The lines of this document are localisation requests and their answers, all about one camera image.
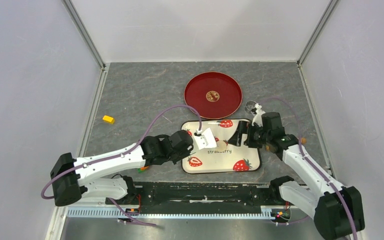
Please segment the round red lacquer tray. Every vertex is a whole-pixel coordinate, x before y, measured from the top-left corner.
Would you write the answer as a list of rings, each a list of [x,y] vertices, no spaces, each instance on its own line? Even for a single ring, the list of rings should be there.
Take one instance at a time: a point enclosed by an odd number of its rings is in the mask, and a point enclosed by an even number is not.
[[[243,91],[231,76],[215,71],[193,77],[185,86],[184,101],[209,120],[219,120],[235,113],[243,101]]]

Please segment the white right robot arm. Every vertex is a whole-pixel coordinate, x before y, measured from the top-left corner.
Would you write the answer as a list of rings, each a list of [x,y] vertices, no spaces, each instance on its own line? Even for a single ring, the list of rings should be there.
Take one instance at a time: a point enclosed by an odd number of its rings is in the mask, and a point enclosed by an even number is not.
[[[366,228],[362,196],[354,186],[345,186],[329,175],[305,150],[301,140],[287,134],[278,112],[256,115],[256,123],[240,121],[230,145],[260,149],[268,147],[304,181],[278,177],[270,182],[269,199],[275,204],[293,204],[309,216],[325,240],[357,233]]]

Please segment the white strawberry enamel tray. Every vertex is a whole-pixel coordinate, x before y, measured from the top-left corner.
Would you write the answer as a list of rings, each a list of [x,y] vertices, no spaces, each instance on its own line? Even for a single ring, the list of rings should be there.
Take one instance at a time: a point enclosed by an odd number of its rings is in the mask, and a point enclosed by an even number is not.
[[[229,140],[238,127],[239,121],[250,121],[246,118],[207,120],[202,128],[210,128],[217,142],[216,148],[198,150],[195,146],[190,156],[181,162],[182,169],[188,174],[212,174],[229,172],[252,172],[260,168],[262,158],[258,149],[228,145]]]

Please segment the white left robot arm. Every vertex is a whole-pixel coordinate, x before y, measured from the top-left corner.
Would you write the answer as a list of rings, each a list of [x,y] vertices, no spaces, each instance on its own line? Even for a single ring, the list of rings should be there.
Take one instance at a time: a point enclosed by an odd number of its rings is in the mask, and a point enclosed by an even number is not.
[[[74,158],[62,154],[50,171],[52,199],[57,207],[78,202],[82,198],[112,198],[133,203],[137,191],[129,176],[106,179],[111,174],[167,162],[176,164],[194,149],[194,135],[178,130],[172,135],[146,136],[140,143],[89,157]]]

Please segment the wooden dough roller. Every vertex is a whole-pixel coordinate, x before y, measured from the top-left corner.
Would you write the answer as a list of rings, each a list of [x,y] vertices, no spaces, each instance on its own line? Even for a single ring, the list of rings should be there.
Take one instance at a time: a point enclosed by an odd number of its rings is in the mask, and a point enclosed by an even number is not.
[[[306,143],[307,143],[307,139],[304,138],[304,137],[301,137],[301,138],[299,138],[298,140],[299,140],[300,143],[302,143],[302,144],[306,144]],[[266,150],[267,152],[276,153],[276,152],[278,151],[278,148],[277,148],[276,146],[274,146],[274,145],[271,145],[271,144],[268,144],[268,143],[267,143],[267,144],[265,145],[265,150]]]

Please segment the small metal cup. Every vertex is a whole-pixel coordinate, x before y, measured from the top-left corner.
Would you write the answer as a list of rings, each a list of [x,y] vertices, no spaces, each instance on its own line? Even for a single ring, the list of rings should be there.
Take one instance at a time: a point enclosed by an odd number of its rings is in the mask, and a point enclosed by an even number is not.
[[[249,100],[249,101],[247,101],[247,102],[245,103],[245,105],[244,105],[244,107],[245,107],[245,112],[248,113],[248,114],[250,114],[250,113],[252,112],[252,109],[255,108],[255,105],[256,105],[256,104],[257,104],[257,103],[256,103],[255,101],[253,101],[253,100]]]

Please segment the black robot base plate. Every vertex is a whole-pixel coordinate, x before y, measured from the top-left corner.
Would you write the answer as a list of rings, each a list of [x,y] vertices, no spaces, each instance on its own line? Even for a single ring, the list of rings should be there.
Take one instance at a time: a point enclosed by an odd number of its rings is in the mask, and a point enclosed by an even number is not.
[[[225,182],[132,181],[119,206],[138,206],[145,214],[245,214],[259,213],[261,206],[287,203],[268,184]]]

